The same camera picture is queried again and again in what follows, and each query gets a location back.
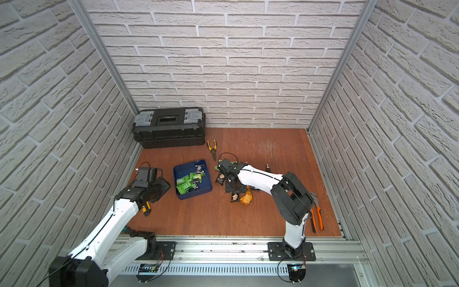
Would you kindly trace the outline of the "black cookie packet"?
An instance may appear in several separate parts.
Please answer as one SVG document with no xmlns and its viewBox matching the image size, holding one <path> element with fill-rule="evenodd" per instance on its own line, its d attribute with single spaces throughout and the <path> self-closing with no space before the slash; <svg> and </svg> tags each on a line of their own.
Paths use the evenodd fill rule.
<svg viewBox="0 0 459 287">
<path fill-rule="evenodd" d="M 219 185 L 224 185 L 225 179 L 226 179 L 225 175 L 224 175 L 222 172 L 220 172 L 220 173 L 218 174 L 218 176 L 217 176 L 215 182 L 216 182 L 217 184 L 219 184 Z"/>
<path fill-rule="evenodd" d="M 234 203 L 234 202 L 240 202 L 240 195 L 239 193 L 233 193 L 231 195 L 231 203 Z"/>
</svg>

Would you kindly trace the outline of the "dark blue storage box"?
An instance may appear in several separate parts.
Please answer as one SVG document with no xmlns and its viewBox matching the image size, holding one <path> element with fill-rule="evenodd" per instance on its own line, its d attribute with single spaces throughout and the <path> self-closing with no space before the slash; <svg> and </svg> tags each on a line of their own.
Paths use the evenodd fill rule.
<svg viewBox="0 0 459 287">
<path fill-rule="evenodd" d="M 205 160 L 197 160 L 173 168 L 176 195 L 179 200 L 190 199 L 213 190 Z"/>
</svg>

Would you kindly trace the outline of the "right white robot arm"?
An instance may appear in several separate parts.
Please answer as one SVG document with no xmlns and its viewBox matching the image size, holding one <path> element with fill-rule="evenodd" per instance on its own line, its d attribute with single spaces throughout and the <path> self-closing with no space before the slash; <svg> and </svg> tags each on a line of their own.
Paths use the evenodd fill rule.
<svg viewBox="0 0 459 287">
<path fill-rule="evenodd" d="M 304 226 L 310 215 L 313 197 L 292 172 L 274 174 L 254 168 L 244 162 L 222 160 L 218 164 L 228 183 L 248 185 L 271 195 L 279 213 L 286 221 L 284 244 L 298 249 L 305 238 Z"/>
</svg>

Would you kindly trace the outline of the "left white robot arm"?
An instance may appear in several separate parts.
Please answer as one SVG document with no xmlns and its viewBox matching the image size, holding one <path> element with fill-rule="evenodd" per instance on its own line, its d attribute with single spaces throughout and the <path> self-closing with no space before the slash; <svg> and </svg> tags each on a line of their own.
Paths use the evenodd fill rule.
<svg viewBox="0 0 459 287">
<path fill-rule="evenodd" d="M 149 212 L 171 185 L 163 178 L 132 181 L 114 198 L 112 208 L 96 228 L 65 257 L 49 266 L 51 287 L 107 287 L 134 260 L 152 259 L 160 267 L 173 258 L 173 242 L 158 243 L 152 232 L 129 230 L 130 239 L 108 254 L 127 223 L 139 212 Z"/>
</svg>

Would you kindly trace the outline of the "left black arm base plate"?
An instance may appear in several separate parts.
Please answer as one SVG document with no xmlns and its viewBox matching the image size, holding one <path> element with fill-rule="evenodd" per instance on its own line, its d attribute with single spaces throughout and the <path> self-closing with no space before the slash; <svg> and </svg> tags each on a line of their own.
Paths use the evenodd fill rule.
<svg viewBox="0 0 459 287">
<path fill-rule="evenodd" d="M 175 254 L 177 242 L 149 242 L 147 243 L 147 251 L 137 258 L 137 260 L 172 260 Z"/>
</svg>

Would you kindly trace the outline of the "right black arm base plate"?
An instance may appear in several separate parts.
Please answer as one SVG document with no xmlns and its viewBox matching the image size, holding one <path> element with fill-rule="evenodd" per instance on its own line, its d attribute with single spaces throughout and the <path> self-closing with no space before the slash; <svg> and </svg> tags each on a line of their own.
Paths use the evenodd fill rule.
<svg viewBox="0 0 459 287">
<path fill-rule="evenodd" d="M 298 248 L 289 246 L 286 242 L 268 242 L 270 261 L 316 261 L 315 250 L 311 242 L 302 242 Z"/>
</svg>

